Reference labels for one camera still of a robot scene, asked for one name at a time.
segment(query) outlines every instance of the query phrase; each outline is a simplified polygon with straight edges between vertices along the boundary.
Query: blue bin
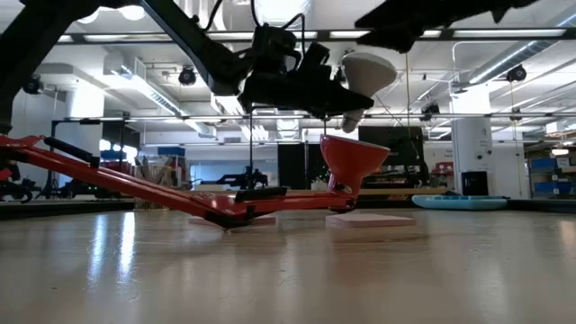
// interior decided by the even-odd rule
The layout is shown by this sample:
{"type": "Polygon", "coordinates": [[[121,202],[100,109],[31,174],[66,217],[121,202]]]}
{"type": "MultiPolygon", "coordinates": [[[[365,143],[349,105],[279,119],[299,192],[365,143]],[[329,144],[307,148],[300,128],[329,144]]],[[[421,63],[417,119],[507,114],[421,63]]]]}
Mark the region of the blue bin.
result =
{"type": "Polygon", "coordinates": [[[557,168],[555,158],[535,158],[532,160],[533,169],[557,168]]]}
{"type": "Polygon", "coordinates": [[[574,187],[572,182],[555,181],[547,183],[535,183],[534,191],[541,194],[553,194],[554,189],[558,189],[559,194],[569,194],[574,187]]]}

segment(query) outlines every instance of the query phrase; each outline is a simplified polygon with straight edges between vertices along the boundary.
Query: light blue container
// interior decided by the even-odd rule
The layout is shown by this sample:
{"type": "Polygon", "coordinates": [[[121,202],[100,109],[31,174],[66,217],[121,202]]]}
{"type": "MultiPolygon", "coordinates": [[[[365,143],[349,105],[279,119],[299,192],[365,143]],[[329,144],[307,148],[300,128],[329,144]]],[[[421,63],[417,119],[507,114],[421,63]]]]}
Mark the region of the light blue container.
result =
{"type": "Polygon", "coordinates": [[[493,196],[414,195],[412,201],[426,209],[453,211],[496,211],[508,205],[506,199],[493,196]]]}

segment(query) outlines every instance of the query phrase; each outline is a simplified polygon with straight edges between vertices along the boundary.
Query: white funnel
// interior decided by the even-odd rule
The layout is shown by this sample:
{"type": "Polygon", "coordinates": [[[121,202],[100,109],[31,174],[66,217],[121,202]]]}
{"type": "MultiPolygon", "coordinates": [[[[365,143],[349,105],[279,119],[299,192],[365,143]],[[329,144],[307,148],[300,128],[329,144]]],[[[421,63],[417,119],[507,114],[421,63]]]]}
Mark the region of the white funnel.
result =
{"type": "MultiPolygon", "coordinates": [[[[370,98],[391,85],[397,76],[392,63],[369,53],[350,53],[342,58],[342,66],[348,80],[348,89],[370,98]]],[[[344,113],[342,131],[354,131],[363,114],[364,109],[344,113]]]]}

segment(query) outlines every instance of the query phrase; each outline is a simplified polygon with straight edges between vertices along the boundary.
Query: red funnel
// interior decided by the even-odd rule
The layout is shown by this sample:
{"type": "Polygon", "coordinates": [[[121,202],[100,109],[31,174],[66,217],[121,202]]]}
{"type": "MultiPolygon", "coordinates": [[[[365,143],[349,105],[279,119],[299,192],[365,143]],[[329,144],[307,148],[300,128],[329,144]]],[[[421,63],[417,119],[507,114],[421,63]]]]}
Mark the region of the red funnel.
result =
{"type": "Polygon", "coordinates": [[[354,197],[358,196],[365,176],[374,173],[390,153],[389,148],[330,135],[322,136],[320,147],[332,172],[328,191],[354,197]]]}

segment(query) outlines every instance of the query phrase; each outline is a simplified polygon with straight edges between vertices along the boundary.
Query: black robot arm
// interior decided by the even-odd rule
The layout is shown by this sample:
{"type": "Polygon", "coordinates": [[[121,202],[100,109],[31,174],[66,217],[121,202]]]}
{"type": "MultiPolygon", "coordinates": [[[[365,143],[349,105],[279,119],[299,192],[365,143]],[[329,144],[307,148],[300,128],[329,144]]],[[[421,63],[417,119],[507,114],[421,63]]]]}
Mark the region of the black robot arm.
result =
{"type": "Polygon", "coordinates": [[[450,27],[452,23],[477,14],[491,13],[499,23],[508,10],[531,5],[538,0],[387,0],[355,23],[372,32],[359,44],[408,52],[425,30],[450,27]]]}
{"type": "Polygon", "coordinates": [[[174,1],[166,0],[26,0],[25,7],[0,38],[0,134],[11,128],[12,103],[18,91],[46,58],[67,28],[100,6],[141,5],[191,58],[216,95],[238,95],[249,71],[222,44],[210,40],[174,1]]]}

